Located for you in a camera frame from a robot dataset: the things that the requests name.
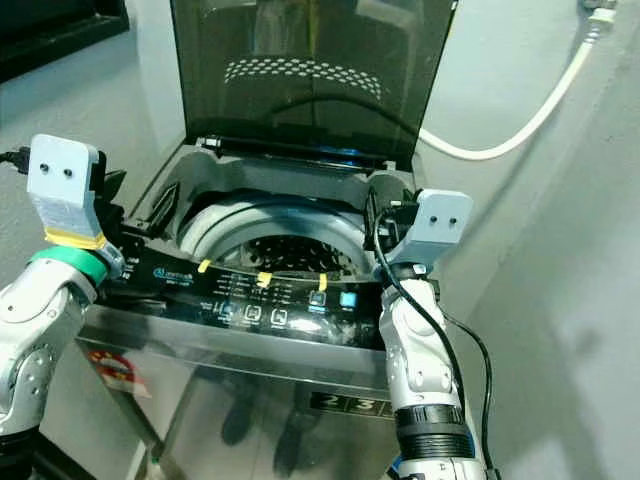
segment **washing machine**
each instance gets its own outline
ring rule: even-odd
[[[175,478],[378,479],[395,457],[368,232],[427,186],[456,5],[172,1],[187,138],[79,343]]]

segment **washing machine drum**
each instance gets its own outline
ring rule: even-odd
[[[358,213],[279,195],[230,197],[201,210],[181,229],[180,248],[228,268],[293,277],[370,276]]]

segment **yellow tab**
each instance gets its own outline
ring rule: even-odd
[[[102,232],[100,232],[96,238],[92,238],[84,235],[78,235],[77,233],[70,233],[55,228],[45,227],[44,233],[44,239],[47,242],[63,245],[65,247],[75,247],[83,250],[100,250],[107,244],[107,239]]]
[[[326,273],[320,274],[320,285],[318,286],[319,292],[324,292],[327,290],[327,285],[329,284],[329,277],[327,277]]]
[[[258,278],[257,280],[257,285],[260,288],[268,288],[269,284],[271,283],[271,278],[273,277],[273,273],[269,273],[269,272],[260,272],[258,274]]]
[[[198,273],[206,272],[207,268],[209,268],[209,265],[211,265],[211,260],[209,260],[208,258],[205,258],[200,264],[200,266],[198,267]]]

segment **washing machine lid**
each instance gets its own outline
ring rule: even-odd
[[[410,171],[456,4],[172,0],[188,141]]]

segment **white hose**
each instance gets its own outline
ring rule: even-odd
[[[424,128],[420,129],[420,140],[428,145],[431,145],[437,150],[440,150],[447,155],[451,155],[452,157],[459,158],[460,160],[491,160],[492,158],[496,158],[500,155],[504,155],[505,153],[510,152],[511,150],[525,142],[529,137],[531,137],[531,135],[533,135],[538,130],[540,125],[545,122],[551,112],[553,112],[558,103],[560,103],[560,100],[562,100],[562,97],[564,97],[565,93],[567,93],[567,90],[571,86],[571,83],[578,75],[578,72],[580,72],[580,69],[584,65],[584,62],[587,60],[587,57],[591,52],[591,48],[593,47],[593,42],[593,37],[587,37],[587,39],[582,42],[580,48],[573,57],[573,60],[567,67],[567,70],[564,72],[564,75],[562,75],[562,78],[556,85],[556,88],[554,88],[553,92],[551,92],[540,110],[538,110],[533,118],[529,120],[529,123],[527,123],[518,133],[516,133],[513,137],[511,137],[503,144],[486,150],[466,150],[464,148],[459,148],[447,143],[446,141],[435,136],[433,133],[425,130]]]

